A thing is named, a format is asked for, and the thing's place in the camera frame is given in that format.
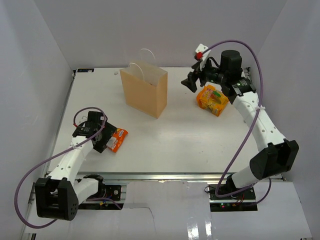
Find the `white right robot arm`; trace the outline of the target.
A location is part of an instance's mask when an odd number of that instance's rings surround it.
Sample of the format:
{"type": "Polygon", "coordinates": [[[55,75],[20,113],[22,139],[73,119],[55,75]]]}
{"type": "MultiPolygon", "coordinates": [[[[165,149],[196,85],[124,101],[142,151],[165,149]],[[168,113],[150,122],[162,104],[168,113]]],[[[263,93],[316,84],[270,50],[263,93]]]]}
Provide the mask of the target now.
{"type": "Polygon", "coordinates": [[[287,138],[276,128],[265,108],[262,106],[257,90],[242,69],[242,57],[237,50],[224,50],[217,63],[209,56],[210,50],[199,45],[195,50],[196,63],[192,72],[181,84],[193,93],[197,91],[196,82],[203,87],[206,83],[220,85],[222,93],[240,113],[253,135],[258,154],[247,167],[229,175],[225,184],[215,187],[218,198],[233,200],[243,195],[244,190],[260,180],[288,172],[295,161],[299,145],[287,138]]]}

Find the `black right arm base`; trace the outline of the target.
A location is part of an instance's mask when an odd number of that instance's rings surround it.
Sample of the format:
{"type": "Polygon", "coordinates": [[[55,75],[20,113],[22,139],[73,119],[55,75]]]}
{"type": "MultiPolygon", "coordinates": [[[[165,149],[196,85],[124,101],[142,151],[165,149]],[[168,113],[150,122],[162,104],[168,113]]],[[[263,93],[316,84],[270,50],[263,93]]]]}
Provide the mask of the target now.
{"type": "Polygon", "coordinates": [[[255,212],[258,210],[253,187],[231,196],[217,197],[215,195],[215,185],[210,184],[204,188],[204,192],[209,195],[209,205],[212,213],[255,212]]]}

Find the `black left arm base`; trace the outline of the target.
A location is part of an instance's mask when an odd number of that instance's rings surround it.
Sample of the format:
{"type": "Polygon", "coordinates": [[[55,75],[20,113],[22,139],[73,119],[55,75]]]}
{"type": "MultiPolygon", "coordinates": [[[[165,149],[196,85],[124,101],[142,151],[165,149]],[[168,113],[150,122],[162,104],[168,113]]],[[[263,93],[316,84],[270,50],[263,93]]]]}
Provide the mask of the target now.
{"type": "Polygon", "coordinates": [[[108,198],[108,200],[85,201],[79,205],[80,210],[121,210],[123,203],[121,201],[122,186],[121,185],[104,185],[103,192],[91,196],[94,198],[108,198]]]}

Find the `orange Fox's candy bag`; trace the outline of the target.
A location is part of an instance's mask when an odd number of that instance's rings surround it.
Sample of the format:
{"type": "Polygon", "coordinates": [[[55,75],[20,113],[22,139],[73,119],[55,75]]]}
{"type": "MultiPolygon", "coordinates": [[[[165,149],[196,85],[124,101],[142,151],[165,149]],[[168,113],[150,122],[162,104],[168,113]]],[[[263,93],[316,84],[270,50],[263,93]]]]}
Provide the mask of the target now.
{"type": "Polygon", "coordinates": [[[128,131],[122,128],[117,128],[112,137],[107,142],[106,146],[112,152],[116,153],[121,147],[125,137],[128,135],[128,131]]]}

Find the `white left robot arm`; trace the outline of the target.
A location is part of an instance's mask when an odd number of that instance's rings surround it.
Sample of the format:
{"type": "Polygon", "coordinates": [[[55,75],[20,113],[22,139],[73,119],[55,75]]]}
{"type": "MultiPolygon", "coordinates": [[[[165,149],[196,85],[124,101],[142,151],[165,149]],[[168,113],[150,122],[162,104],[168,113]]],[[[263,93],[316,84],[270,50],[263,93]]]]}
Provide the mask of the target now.
{"type": "Polygon", "coordinates": [[[89,111],[85,122],[72,134],[70,150],[47,177],[35,183],[36,212],[40,218],[71,221],[79,205],[88,199],[99,200],[106,194],[103,177],[89,174],[77,178],[81,165],[92,151],[102,153],[117,128],[99,111],[89,111]]]}

